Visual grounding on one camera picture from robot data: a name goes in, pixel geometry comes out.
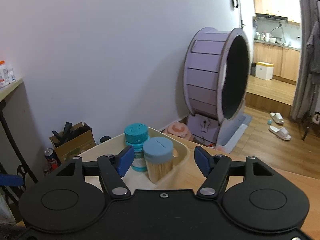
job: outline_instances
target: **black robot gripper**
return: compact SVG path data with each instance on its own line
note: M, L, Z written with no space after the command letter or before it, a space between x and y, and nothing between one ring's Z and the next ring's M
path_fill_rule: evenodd
M306 195L254 156L235 162L195 149L206 177L196 194L185 190L135 190L121 177L134 149L95 162L74 157L26 191L19 210L28 229L19 240L245 239L311 240L301 230ZM102 191L84 176L98 176ZM230 176L243 182L226 191Z

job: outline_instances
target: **kitchen cabinet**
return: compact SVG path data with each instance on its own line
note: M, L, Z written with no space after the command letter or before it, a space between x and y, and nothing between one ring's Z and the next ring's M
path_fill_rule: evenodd
M300 65L300 52L283 48L281 77L296 81Z
M255 12L287 17L288 21L300 23L299 0L254 0Z
M271 63L274 65L274 76L297 81L300 65L299 51L255 42L253 61Z

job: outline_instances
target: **range hood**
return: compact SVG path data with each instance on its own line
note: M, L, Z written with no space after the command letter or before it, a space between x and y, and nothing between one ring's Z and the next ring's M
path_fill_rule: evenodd
M267 19L282 20L282 21L288 22L287 17L282 17L278 15L262 14L262 13L257 13L256 15L258 18L267 18Z

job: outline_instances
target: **yellow lid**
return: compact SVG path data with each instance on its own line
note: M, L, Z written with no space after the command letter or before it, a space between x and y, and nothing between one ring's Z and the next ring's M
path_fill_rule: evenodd
M265 67L273 67L274 65L271 63L265 63L265 62L257 62L257 65L265 66Z

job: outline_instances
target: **white bottle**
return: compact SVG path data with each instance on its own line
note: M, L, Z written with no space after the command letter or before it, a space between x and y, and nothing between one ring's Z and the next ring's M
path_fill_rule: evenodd
M4 64L4 61L0 61L0 88L9 85L8 69Z
M8 76L10 84L16 81L16 77L14 76L12 68L9 68Z

